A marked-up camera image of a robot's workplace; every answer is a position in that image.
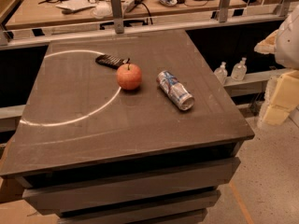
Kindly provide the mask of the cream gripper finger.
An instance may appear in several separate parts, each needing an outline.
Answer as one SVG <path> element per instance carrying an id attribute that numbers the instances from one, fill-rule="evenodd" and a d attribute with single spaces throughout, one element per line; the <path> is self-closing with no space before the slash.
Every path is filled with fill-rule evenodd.
<path id="1" fill-rule="evenodd" d="M 261 54 L 274 54 L 278 30 L 272 32 L 267 38 L 259 42 L 254 50 Z"/>

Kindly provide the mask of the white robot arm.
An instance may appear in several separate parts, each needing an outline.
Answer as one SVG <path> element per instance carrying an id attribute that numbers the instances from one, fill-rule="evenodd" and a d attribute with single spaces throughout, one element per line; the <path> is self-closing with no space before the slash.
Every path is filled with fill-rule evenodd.
<path id="1" fill-rule="evenodd" d="M 273 54 L 276 63 L 286 68 L 299 69 L 299 6 L 281 23 L 279 28 L 259 42 L 254 50 Z"/>

